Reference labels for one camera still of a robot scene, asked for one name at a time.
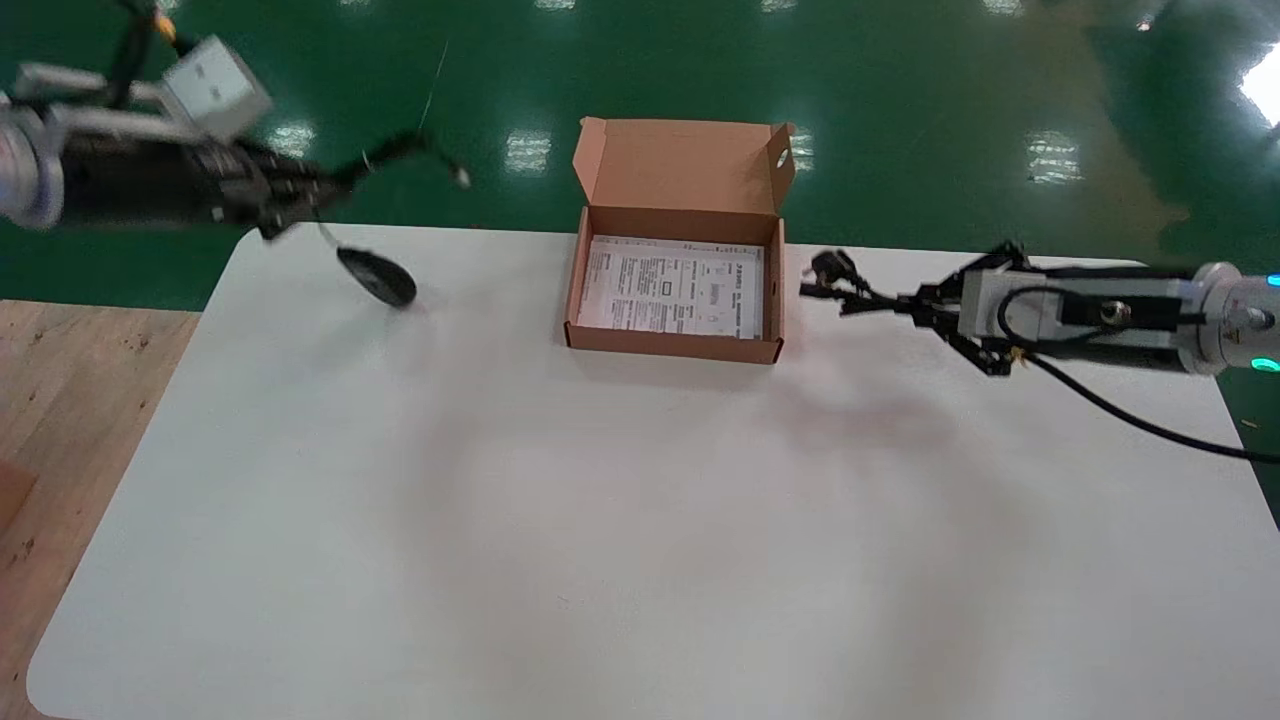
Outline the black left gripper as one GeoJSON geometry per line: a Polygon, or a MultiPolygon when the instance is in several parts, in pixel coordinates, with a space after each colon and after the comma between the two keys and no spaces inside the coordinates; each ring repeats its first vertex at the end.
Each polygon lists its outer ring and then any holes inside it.
{"type": "Polygon", "coordinates": [[[220,143],[72,138],[60,163],[61,225],[244,224],[262,206],[262,240],[275,241],[351,190],[301,160],[266,160],[264,173],[220,143]]]}

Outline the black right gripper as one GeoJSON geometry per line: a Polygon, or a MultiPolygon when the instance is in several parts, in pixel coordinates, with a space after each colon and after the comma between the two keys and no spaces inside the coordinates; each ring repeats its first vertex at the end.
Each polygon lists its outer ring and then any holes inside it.
{"type": "MultiPolygon", "coordinates": [[[[1005,241],[945,279],[923,284],[914,295],[900,295],[896,299],[874,291],[847,252],[845,265],[847,282],[856,288],[858,296],[878,305],[842,305],[841,316],[872,313],[909,316],[915,328],[937,334],[984,375],[1011,374],[1012,346],[1007,341],[964,334],[959,329],[956,313],[929,306],[960,304],[963,282],[970,272],[1025,269],[1027,254],[1021,246],[1005,241]]],[[[1196,314],[1187,311],[1183,301],[1176,297],[1105,296],[1075,290],[1012,290],[1010,310],[1036,311],[1032,322],[1034,336],[1020,332],[1015,324],[1010,325],[1010,341],[1027,351],[1115,347],[1116,338],[1132,332],[1175,336],[1181,328],[1196,325],[1196,314]]]]}

